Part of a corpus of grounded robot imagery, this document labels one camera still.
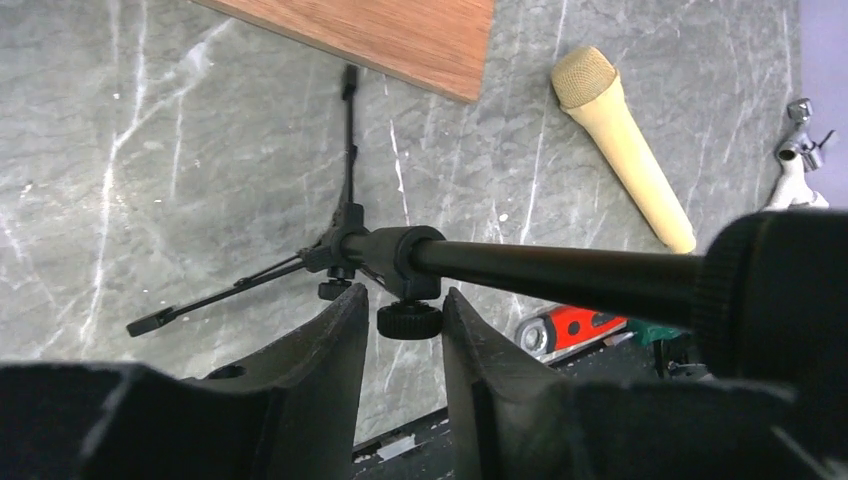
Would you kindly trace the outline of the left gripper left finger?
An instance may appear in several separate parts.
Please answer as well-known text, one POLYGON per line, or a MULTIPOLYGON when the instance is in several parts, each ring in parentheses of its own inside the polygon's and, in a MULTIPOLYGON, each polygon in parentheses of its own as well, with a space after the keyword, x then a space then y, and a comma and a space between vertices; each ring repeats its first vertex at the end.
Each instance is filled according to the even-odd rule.
POLYGON ((203 379, 135 363, 5 363, 5 479, 347 479, 368 339, 350 287, 203 379))

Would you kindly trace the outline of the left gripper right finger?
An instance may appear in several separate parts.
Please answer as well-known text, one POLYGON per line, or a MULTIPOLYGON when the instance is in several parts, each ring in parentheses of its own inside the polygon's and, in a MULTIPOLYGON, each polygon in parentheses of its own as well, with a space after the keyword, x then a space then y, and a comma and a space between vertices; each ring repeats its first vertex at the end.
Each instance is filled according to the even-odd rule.
POLYGON ((796 387, 589 381, 491 327, 457 289, 443 304, 449 425, 460 479, 843 479, 847 351, 796 387))

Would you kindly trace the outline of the black tripod shock mount stand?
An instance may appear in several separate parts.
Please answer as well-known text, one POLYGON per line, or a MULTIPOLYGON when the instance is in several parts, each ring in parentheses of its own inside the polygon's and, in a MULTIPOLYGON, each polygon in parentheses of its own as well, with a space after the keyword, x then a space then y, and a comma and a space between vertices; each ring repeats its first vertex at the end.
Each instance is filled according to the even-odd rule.
POLYGON ((307 270, 333 300, 363 272, 395 297, 378 314, 396 340, 436 336, 431 301, 449 278, 691 332, 720 377, 797 382, 847 367, 847 216, 793 210, 742 217, 701 256, 452 242, 428 226, 364 225, 354 200, 355 117, 345 124, 345 174, 328 230, 312 246, 230 288, 127 327, 133 337, 243 291, 307 270))

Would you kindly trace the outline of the beige gold microphone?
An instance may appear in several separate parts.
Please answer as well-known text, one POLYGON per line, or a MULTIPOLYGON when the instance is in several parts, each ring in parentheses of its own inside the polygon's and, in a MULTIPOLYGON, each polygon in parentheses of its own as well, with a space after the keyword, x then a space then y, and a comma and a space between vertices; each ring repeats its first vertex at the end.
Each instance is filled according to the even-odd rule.
POLYGON ((551 72, 560 109, 581 125, 652 228, 676 254, 695 250, 693 226, 626 103, 620 73, 596 47, 579 47, 551 72))

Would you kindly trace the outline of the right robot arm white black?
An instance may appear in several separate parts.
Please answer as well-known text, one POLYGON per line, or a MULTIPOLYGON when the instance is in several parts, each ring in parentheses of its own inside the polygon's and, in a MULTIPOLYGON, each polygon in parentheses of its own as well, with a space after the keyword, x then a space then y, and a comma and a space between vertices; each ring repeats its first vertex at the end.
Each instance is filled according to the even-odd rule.
POLYGON ((836 130, 831 129, 820 141, 811 137, 813 106, 809 98, 790 102, 786 113, 792 126, 774 151, 781 174, 762 211, 828 209, 829 202, 808 185, 806 175, 824 166, 827 144, 831 143, 836 130))

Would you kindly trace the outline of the green small connector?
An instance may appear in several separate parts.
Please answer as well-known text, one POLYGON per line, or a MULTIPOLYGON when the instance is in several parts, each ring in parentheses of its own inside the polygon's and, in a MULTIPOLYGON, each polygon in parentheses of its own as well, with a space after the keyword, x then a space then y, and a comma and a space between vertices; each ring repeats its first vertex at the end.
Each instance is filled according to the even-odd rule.
POLYGON ((673 340, 682 334, 678 329, 638 319, 630 319, 627 322, 627 329, 633 334, 633 339, 642 346, 673 340))

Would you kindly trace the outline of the brown wooden board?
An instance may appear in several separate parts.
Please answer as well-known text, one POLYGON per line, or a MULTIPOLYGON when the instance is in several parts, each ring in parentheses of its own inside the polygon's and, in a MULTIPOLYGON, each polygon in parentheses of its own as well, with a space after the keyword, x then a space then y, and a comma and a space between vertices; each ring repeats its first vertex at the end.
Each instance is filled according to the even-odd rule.
POLYGON ((206 7, 465 103, 478 100, 492 1, 218 0, 206 7))

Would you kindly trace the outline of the red handled adjustable wrench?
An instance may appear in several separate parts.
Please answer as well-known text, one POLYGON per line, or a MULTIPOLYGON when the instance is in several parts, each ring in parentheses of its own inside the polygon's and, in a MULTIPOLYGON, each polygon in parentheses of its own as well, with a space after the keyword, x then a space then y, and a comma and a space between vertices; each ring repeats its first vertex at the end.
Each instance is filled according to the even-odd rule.
POLYGON ((536 360, 551 364, 603 345, 624 332, 627 323, 624 316, 562 305, 522 320, 512 340, 536 360))

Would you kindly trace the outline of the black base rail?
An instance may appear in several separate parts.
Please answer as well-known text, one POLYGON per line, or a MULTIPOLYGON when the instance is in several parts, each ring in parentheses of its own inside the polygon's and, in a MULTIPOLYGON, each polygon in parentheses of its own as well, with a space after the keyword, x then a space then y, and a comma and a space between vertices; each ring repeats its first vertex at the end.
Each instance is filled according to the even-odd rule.
MULTIPOLYGON (((654 379, 654 348, 631 333, 596 341, 581 350, 551 354, 544 363, 576 379, 654 379)), ((453 442, 445 408, 357 445, 354 479, 450 479, 453 442)))

